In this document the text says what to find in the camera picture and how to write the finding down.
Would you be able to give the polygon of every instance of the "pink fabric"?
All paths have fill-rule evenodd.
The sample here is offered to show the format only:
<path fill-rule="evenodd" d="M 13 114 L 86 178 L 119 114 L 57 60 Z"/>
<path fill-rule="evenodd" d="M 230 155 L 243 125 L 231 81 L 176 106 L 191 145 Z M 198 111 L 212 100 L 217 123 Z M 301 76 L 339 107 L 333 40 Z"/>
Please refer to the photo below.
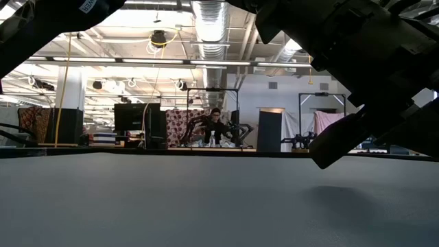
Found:
<path fill-rule="evenodd" d="M 342 119 L 344 117 L 343 113 L 337 113 L 337 114 L 329 114 L 324 113 L 321 111 L 316 111 L 314 113 L 315 115 L 315 128 L 317 134 L 320 134 L 323 132 L 324 129 L 328 128 L 331 124 L 334 124 L 338 120 Z"/>

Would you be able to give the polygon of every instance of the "white column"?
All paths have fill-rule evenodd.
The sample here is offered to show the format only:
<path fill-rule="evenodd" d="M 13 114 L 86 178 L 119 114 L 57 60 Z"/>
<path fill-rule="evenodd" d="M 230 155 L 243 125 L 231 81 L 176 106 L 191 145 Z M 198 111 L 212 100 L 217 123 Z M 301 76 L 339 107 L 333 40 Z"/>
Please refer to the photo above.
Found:
<path fill-rule="evenodd" d="M 58 72 L 58 86 L 56 87 L 56 108 L 60 107 L 62 87 L 64 84 L 65 67 L 60 67 Z M 87 76 L 81 67 L 69 67 L 65 83 L 63 109 L 78 109 L 84 111 Z"/>

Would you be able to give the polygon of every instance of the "wall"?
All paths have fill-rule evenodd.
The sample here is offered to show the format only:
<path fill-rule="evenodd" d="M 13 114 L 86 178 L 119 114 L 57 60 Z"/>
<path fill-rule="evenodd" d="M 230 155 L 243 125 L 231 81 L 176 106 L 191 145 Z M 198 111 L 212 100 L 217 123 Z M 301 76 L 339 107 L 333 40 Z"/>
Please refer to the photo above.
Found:
<path fill-rule="evenodd" d="M 337 89 L 338 89 L 338 93 L 343 93 L 346 95 L 346 98 L 349 97 L 349 95 L 351 95 L 351 92 L 343 86 L 343 84 L 339 83 L 338 81 L 335 81 L 335 83 L 337 84 Z M 349 100 L 347 100 L 347 105 L 346 105 L 346 111 L 348 113 L 356 113 L 358 112 L 359 108 L 355 107 L 354 105 L 352 105 L 352 103 L 349 102 Z"/>
<path fill-rule="evenodd" d="M 415 97 L 413 97 L 414 103 L 419 107 L 423 107 L 424 105 L 430 103 L 431 100 L 434 99 L 434 92 L 429 89 L 424 89 L 419 92 Z"/>
<path fill-rule="evenodd" d="M 228 88 L 235 85 L 235 74 L 228 74 Z M 269 78 L 265 75 L 248 75 L 239 91 L 240 122 L 250 124 L 255 130 L 247 137 L 248 145 L 257 145 L 257 125 L 259 122 L 259 108 L 285 108 L 289 113 L 298 112 L 298 94 L 320 92 L 320 83 L 329 84 L 329 93 L 338 93 L 337 82 L 331 76 L 313 76 L 313 84 L 309 84 L 309 77 L 303 76 L 276 76 Z M 268 89 L 268 82 L 278 82 L 278 89 Z M 302 106 L 303 113 L 313 113 L 314 108 L 336 108 L 340 112 L 343 106 L 333 97 L 311 96 Z M 228 95 L 227 110 L 236 110 L 236 104 Z"/>

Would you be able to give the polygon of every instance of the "white curtain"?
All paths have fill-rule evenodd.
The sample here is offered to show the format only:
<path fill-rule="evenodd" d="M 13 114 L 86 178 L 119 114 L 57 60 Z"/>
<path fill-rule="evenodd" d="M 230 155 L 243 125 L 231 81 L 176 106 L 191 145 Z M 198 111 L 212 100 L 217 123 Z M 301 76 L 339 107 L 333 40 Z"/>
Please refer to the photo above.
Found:
<path fill-rule="evenodd" d="M 302 114 L 302 134 L 306 135 L 306 132 L 314 132 L 314 114 L 306 113 Z M 294 138 L 296 134 L 299 134 L 299 114 L 298 113 L 282 113 L 282 134 L 281 140 L 284 138 Z M 291 144 L 282 144 L 282 152 L 291 152 Z"/>

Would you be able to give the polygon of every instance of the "desk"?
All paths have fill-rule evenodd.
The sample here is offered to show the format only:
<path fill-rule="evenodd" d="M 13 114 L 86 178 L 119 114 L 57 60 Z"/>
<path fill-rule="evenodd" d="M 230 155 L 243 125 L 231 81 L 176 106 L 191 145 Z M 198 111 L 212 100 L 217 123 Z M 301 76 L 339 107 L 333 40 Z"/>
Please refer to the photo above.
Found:
<path fill-rule="evenodd" d="M 253 148 L 168 148 L 173 151 L 201 151 L 201 152 L 256 152 Z"/>
<path fill-rule="evenodd" d="M 0 161 L 0 246 L 437 247 L 439 165 L 76 154 Z"/>

